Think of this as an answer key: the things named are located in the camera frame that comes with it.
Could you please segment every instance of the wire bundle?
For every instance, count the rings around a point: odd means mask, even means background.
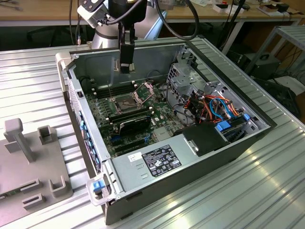
[[[191,101],[188,100],[184,108],[187,109],[190,103]],[[236,117],[239,115],[239,113],[234,108],[232,102],[223,97],[209,94],[206,95],[203,99],[199,100],[198,103],[203,105],[202,110],[199,112],[200,113],[199,123],[201,123],[202,120],[211,121],[213,123],[223,121],[225,119],[223,117],[223,114],[220,114],[217,111],[217,108],[219,106],[222,106],[230,117]]]

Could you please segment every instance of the aluminum workbench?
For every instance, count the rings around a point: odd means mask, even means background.
[[[22,119],[24,132],[54,126],[74,191],[71,198],[3,228],[304,228],[305,126],[207,40],[196,38],[193,44],[278,126],[235,161],[111,226],[105,226],[102,209],[90,203],[89,177],[54,58],[88,47],[0,52],[0,137],[3,121],[12,117]],[[198,68],[213,80],[205,66]]]

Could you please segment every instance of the motherboard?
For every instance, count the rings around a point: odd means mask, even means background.
[[[184,125],[167,104],[164,84],[130,82],[86,98],[112,158],[170,138]]]

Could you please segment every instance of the wooden desk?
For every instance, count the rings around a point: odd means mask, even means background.
[[[2,3],[8,6],[19,6],[17,11],[0,6],[0,26],[47,26],[69,24],[69,0],[17,0],[18,5]],[[72,24],[77,24],[77,1],[72,4]]]
[[[0,26],[47,26],[47,25],[68,25],[69,20],[69,0],[18,0],[23,11],[0,7]],[[227,13],[217,13],[211,5],[202,7],[194,4],[200,22],[224,22],[227,20]],[[259,11],[258,5],[250,4],[250,10],[240,14],[227,43],[223,48],[223,53],[227,54],[233,44],[238,32],[244,22],[247,21],[293,21],[297,25],[303,15],[289,16],[268,16]],[[77,0],[73,1],[72,24],[77,23]],[[193,14],[188,7],[174,7],[168,11],[166,20],[169,23],[194,22]]]
[[[242,28],[243,24],[247,21],[293,21],[292,25],[298,25],[301,19],[305,18],[304,15],[279,15],[279,16],[268,16],[257,9],[258,5],[249,4],[250,10],[244,11],[239,14],[236,18],[237,24],[235,25],[230,37],[228,38],[222,52],[227,54],[230,47],[232,46],[237,34]],[[228,18],[227,13],[218,13],[213,10],[212,5],[202,7],[197,4],[193,4],[196,8],[200,22],[224,22]],[[182,23],[182,22],[194,22],[194,17],[191,10],[188,7],[174,7],[173,10],[169,11],[166,20],[170,23]],[[283,44],[283,40],[277,45],[277,49]]]
[[[207,5],[202,7],[200,5],[194,4],[194,7],[197,10],[199,19],[201,22],[217,22],[227,20],[227,13],[218,13],[213,10],[212,5]],[[292,15],[289,16],[279,15],[279,16],[268,16],[263,12],[259,11],[256,7],[259,5],[248,4],[251,8],[249,11],[244,11],[242,14],[239,14],[236,18],[236,21],[299,21],[302,18],[305,18],[304,15]],[[171,23],[175,22],[194,22],[194,17],[191,10],[188,7],[174,7],[173,10],[168,11],[166,20]]]

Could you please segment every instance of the power supply sticker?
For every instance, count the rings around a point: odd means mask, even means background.
[[[142,157],[154,177],[158,177],[181,166],[170,145],[142,154]]]

